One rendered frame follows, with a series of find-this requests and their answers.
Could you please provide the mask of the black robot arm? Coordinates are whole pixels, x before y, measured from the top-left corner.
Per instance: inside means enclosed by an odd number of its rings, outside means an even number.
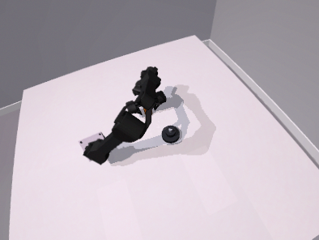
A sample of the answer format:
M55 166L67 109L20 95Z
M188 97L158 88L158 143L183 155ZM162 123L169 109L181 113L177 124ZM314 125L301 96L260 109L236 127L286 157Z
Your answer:
M125 105L115 118L112 132L104 139L98 139L88 143L83 156L102 165L109 157L110 151L117 148L121 143L133 143L141 139L151 124L151 113L155 106L155 90L161 84L158 69L149 66L141 72L141 79L137 80L132 92L137 98L135 101ZM126 108L138 103L146 109L145 123L126 111Z

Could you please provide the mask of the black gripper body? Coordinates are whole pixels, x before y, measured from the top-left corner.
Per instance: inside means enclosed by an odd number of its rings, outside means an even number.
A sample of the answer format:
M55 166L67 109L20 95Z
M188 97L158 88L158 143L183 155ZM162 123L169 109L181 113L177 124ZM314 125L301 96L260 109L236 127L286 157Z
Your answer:
M167 99L166 99L166 96L164 95L163 91L158 91L158 92L155 93L155 101L156 101L156 103L159 102L160 104L162 104L162 103L166 102L166 100ZM132 101L127 101L125 103L125 105L128 105L131 102L133 102L133 100ZM128 110L129 113L134 114L134 113L136 113L138 111L138 107L141 107L141 105L139 105L138 103L134 103L134 104L128 106L127 110Z

